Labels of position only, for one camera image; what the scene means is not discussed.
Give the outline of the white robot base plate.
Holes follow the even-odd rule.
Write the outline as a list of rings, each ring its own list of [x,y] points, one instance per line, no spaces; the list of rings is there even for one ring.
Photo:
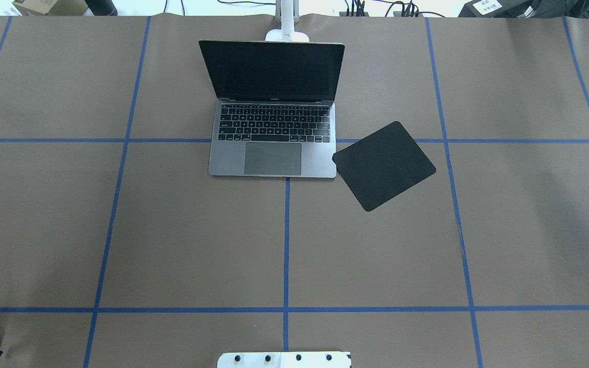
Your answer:
[[[350,352],[228,352],[217,367],[352,367]]]

